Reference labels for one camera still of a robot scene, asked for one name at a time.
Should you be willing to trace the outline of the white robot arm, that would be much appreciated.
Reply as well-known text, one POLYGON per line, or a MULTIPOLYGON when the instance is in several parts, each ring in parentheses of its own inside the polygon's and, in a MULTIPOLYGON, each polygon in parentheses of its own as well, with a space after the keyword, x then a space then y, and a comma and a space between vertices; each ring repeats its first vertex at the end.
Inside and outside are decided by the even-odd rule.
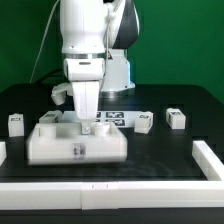
POLYGON ((130 91, 130 63, 125 57, 139 36, 133 0, 60 0, 64 73, 72 85, 82 132, 90 132, 98 98, 130 91))

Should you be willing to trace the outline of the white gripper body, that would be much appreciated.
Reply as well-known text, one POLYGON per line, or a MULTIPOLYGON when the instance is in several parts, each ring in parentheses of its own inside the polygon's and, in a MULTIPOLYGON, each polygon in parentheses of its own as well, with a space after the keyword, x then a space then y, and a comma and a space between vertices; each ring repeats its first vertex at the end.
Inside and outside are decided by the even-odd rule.
POLYGON ((65 74, 72 86, 76 116, 93 120, 97 116, 100 81, 105 72, 103 58, 64 60, 65 74))

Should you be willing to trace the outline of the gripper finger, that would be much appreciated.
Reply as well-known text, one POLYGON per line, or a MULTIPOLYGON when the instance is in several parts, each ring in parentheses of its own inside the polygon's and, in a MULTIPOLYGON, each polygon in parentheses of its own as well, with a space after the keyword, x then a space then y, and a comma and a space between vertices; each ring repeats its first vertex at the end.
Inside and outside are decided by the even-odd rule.
POLYGON ((90 121, 82 121, 81 129, 82 129, 83 134, 90 134, 91 133, 91 122, 90 121))

